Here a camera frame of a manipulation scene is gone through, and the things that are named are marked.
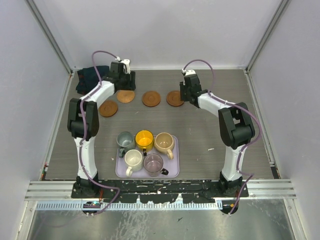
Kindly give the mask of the brown wooden coaster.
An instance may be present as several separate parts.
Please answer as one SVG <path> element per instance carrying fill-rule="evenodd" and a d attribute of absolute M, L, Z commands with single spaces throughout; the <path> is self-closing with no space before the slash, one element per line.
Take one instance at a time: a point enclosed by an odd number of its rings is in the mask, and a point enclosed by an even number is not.
<path fill-rule="evenodd" d="M 99 107 L 99 113 L 101 116 L 108 118 L 115 115 L 118 111 L 118 105 L 113 100 L 106 100 Z"/>
<path fill-rule="evenodd" d="M 179 90 L 170 91 L 166 96 L 166 102 L 172 107 L 180 107 L 184 104 Z"/>
<path fill-rule="evenodd" d="M 156 107 L 161 102 L 161 96 L 157 91 L 147 91 L 142 96 L 142 103 L 147 107 Z"/>

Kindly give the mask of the woven rattan coaster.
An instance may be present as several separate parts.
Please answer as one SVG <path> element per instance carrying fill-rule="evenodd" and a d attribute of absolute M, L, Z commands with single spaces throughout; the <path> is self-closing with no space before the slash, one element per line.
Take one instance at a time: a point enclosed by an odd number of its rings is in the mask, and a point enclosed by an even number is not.
<path fill-rule="evenodd" d="M 127 104 L 135 98 L 135 92 L 133 90 L 119 90 L 116 98 L 120 103 Z"/>

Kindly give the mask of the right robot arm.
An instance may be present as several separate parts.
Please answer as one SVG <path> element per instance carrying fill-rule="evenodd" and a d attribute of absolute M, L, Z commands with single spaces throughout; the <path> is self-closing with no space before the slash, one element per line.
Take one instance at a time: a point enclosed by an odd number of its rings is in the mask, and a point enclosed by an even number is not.
<path fill-rule="evenodd" d="M 255 136 L 248 107 L 243 102 L 229 102 L 203 90 L 194 70 L 187 70 L 182 75 L 184 80 L 179 83 L 181 100 L 218 117 L 220 137 L 226 146 L 218 189 L 223 196 L 231 197 L 242 185 L 244 153 Z"/>

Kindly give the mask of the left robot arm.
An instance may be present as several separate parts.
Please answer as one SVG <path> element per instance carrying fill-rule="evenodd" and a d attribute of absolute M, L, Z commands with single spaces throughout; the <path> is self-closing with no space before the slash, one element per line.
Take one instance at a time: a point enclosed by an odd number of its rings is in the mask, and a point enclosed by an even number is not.
<path fill-rule="evenodd" d="M 88 198 L 97 197 L 101 188 L 95 163 L 95 138 L 100 127 L 99 107 L 119 90 L 134 91 L 135 75 L 129 59 L 113 61 L 108 74 L 100 78 L 89 93 L 69 102 L 67 130 L 76 144 L 78 159 L 74 187 Z"/>

